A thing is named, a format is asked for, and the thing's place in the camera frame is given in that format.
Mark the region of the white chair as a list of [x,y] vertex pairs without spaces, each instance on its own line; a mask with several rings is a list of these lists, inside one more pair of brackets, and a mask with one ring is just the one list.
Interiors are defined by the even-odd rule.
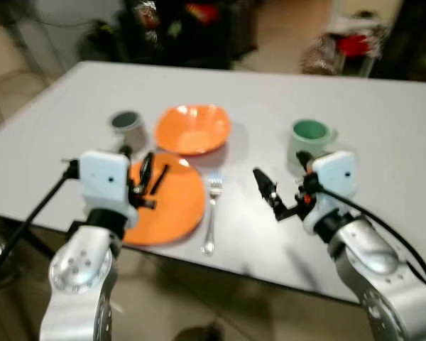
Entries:
[[[372,36],[372,50],[365,56],[340,56],[337,55],[335,41],[330,33],[339,35]],[[304,49],[300,61],[300,72],[304,75],[348,75],[349,77],[368,78],[381,58],[381,49],[388,35],[388,27],[375,13],[359,11],[353,16],[340,16],[333,18],[327,25],[326,32],[321,33],[313,42]]]

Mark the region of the grey mug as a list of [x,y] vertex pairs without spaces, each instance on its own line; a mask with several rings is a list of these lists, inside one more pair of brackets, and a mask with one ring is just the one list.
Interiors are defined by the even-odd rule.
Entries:
[[132,151],[144,149],[148,143],[147,129],[142,116],[135,111],[121,111],[109,120],[112,130],[119,137],[120,146]]

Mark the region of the orange plastic plate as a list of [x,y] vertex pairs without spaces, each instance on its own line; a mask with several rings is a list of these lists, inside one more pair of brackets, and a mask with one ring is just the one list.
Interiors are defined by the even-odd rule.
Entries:
[[[149,194],[167,164],[170,170],[157,195]],[[187,160],[171,153],[157,152],[147,198],[155,200],[155,209],[138,209],[135,227],[126,231],[124,236],[125,243],[131,246],[161,246],[191,234],[206,212],[206,182]]]

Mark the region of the red bag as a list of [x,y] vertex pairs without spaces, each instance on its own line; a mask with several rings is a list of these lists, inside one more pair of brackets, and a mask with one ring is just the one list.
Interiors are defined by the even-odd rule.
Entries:
[[372,50],[372,36],[365,33],[330,33],[330,37],[335,41],[337,55],[343,58],[362,58]]

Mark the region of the dark cabinet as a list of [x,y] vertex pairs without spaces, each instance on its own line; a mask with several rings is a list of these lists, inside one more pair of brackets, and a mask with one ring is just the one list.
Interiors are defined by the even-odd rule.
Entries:
[[426,0],[402,0],[370,77],[426,82]]

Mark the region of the silver metal fork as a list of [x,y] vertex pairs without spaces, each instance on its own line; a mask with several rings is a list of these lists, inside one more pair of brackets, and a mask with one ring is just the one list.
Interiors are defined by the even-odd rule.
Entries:
[[203,256],[210,256],[215,252],[215,213],[220,195],[224,192],[222,173],[214,171],[207,175],[209,184],[209,211],[207,211],[207,231],[204,235],[204,244],[201,247]]

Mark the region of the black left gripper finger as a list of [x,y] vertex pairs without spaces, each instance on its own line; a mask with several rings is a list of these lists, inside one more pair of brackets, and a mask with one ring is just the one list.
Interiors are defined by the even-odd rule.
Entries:
[[145,195],[148,191],[149,183],[153,178],[154,152],[148,152],[141,162],[141,168],[138,172],[138,194]]
[[158,189],[160,188],[163,182],[163,179],[167,175],[168,170],[170,170],[170,166],[168,164],[164,165],[161,172],[159,173],[158,178],[155,180],[154,184],[151,186],[151,191],[149,192],[149,194],[157,195]]

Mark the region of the pale green mug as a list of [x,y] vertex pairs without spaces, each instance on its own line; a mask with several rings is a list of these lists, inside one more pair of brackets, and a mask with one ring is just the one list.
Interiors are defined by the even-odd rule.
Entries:
[[298,152],[307,152],[313,157],[327,155],[337,137],[339,137],[339,131],[324,122],[313,118],[295,120],[290,127],[288,165],[302,166],[295,156]]

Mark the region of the black cluttered shelf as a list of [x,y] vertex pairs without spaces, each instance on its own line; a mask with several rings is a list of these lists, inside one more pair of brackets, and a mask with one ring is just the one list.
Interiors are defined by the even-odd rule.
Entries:
[[77,59],[230,70],[254,52],[265,0],[120,0],[111,22],[94,19]]

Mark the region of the orange plastic bowl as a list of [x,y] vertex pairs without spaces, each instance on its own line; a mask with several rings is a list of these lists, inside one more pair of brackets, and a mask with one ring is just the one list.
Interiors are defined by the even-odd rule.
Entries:
[[226,145],[232,120],[215,104],[182,104],[168,107],[158,118],[155,146],[182,156],[199,156]]

